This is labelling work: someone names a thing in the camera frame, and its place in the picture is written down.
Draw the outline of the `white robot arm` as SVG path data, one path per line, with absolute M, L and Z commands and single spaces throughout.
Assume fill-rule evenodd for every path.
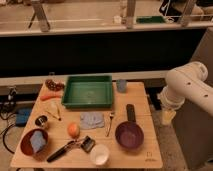
M 165 77 L 166 86 L 158 95 L 162 106 L 161 123 L 170 125 L 176 111 L 188 99 L 213 116 L 213 87 L 207 85 L 207 67 L 194 61 L 169 70 Z

